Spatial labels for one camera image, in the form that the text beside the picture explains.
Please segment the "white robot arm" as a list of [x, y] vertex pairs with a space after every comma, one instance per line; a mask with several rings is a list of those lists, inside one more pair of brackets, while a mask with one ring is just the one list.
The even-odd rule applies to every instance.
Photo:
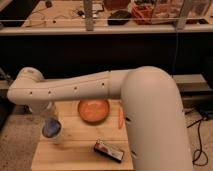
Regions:
[[35, 112], [54, 101], [119, 98], [135, 171], [193, 171], [180, 92], [160, 68], [143, 66], [47, 81], [39, 70], [25, 67], [7, 97]]

